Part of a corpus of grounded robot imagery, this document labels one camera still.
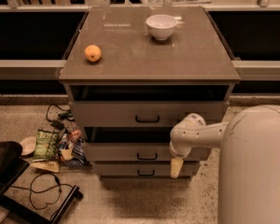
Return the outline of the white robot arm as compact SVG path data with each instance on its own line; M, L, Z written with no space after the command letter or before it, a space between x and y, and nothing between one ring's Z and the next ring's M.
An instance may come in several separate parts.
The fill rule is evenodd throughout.
M190 114L170 132L171 177L194 147L220 150L218 224L280 224L280 105L208 125Z

